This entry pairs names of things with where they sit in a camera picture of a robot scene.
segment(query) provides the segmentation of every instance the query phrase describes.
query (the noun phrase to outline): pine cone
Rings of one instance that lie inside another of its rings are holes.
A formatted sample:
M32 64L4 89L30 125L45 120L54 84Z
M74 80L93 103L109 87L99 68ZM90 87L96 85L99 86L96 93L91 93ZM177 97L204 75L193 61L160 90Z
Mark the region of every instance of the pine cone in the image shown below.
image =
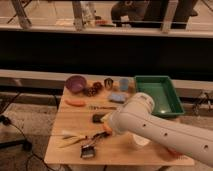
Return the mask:
M97 93L98 93L98 91L97 91L96 88L94 88L94 87L89 87L89 88L85 88L85 89L84 89L84 94L85 94L86 96L89 96L89 97L94 96L94 95L96 95Z
M93 87L94 87L97 91L99 91L99 90L101 90L101 89L103 88L103 86L102 86L102 84L101 84L100 82L95 82L95 83L93 83Z

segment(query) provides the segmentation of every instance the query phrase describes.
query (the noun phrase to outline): cup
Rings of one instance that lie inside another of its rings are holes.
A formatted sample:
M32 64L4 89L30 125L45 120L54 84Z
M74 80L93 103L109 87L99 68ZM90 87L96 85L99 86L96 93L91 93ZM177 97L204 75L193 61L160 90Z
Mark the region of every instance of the cup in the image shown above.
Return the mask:
M119 89L120 89L120 91L127 91L129 89L129 80L126 78L120 79Z
M149 139L144 138L144 137L141 137L141 136L139 136L139 135L133 134L132 136L133 136L134 142L135 142L137 145L139 145L140 147L143 147L143 146L147 145L147 144L150 142Z

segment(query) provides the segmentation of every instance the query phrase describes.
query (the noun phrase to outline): carrot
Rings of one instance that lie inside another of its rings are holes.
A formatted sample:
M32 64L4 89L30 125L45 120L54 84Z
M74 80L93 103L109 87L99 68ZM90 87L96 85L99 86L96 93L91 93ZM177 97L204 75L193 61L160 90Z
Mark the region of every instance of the carrot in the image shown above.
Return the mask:
M84 100L68 100L68 99L66 99L64 102L70 106L76 106L76 107L86 106L86 103Z

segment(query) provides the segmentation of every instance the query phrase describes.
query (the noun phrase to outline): table leg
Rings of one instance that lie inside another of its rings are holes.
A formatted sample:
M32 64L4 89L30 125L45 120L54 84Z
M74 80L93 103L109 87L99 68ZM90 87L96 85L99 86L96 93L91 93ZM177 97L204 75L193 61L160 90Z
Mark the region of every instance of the table leg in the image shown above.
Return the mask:
M171 166L162 166L160 167L157 171L166 171L167 169L169 169Z
M69 165L67 165L67 164L63 164L62 167L64 168L64 171L73 171L73 170L69 167Z

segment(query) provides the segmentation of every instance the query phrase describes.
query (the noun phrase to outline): small cup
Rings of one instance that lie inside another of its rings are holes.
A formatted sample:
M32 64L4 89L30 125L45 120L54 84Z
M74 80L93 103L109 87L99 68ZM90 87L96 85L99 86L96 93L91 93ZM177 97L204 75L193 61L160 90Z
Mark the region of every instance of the small cup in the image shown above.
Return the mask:
M119 89L120 89L120 91L127 91L129 89L129 80L126 78L120 79Z
M113 80L111 78L107 78L104 80L104 87L107 89L107 90L112 90L113 88Z

